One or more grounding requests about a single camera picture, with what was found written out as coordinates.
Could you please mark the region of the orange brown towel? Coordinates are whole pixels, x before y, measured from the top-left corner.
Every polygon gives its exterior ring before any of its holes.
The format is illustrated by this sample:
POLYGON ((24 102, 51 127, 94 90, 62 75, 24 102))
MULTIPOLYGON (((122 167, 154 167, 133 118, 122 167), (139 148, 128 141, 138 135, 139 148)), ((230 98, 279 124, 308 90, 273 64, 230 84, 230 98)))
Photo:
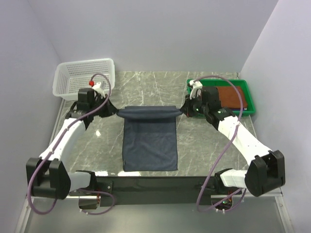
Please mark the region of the orange brown towel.
MULTIPOLYGON (((236 110, 240 109, 240 99, 235 89, 232 86, 217 86, 219 92, 219 99, 222 107, 228 107, 230 109, 236 110)), ((245 110, 248 107, 245 95, 240 86, 236 86, 241 99, 242 99, 242 108, 245 110)))

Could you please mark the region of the grey towel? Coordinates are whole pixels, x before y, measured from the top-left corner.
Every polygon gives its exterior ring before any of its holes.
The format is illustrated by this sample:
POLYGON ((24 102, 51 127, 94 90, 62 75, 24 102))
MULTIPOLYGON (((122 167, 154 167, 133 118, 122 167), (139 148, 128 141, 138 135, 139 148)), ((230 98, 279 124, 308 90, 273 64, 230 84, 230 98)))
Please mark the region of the grey towel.
POLYGON ((176 106, 128 106, 118 111, 124 119, 123 170, 178 170, 176 106))

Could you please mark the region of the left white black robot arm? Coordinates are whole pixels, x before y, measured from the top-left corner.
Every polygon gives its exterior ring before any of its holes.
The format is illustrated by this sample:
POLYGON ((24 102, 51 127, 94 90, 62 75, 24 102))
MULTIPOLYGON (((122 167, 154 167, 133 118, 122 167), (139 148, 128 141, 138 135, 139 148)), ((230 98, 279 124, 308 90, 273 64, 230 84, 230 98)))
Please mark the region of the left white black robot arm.
POLYGON ((117 113, 108 98, 98 84, 79 90, 78 100, 67 113, 60 132, 38 158, 31 158, 26 163, 28 196, 63 200, 74 190, 81 189, 86 195, 97 191, 94 172, 67 172, 65 162, 77 139, 96 116, 104 118, 117 113))

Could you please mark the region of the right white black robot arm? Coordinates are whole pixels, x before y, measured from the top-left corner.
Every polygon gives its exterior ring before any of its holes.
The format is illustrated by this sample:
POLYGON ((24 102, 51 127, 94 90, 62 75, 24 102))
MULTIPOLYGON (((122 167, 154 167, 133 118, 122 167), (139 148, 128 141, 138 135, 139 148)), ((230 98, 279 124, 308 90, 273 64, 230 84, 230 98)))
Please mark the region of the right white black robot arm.
POLYGON ((248 164, 248 170, 229 168, 217 172, 215 191, 224 194, 231 187, 246 188, 259 197, 282 187, 286 182, 284 155, 259 142, 229 108, 222 107, 216 87, 203 87, 199 82, 192 82, 189 87, 191 92, 186 95, 181 112, 188 117, 204 115, 209 124, 231 141, 248 164))

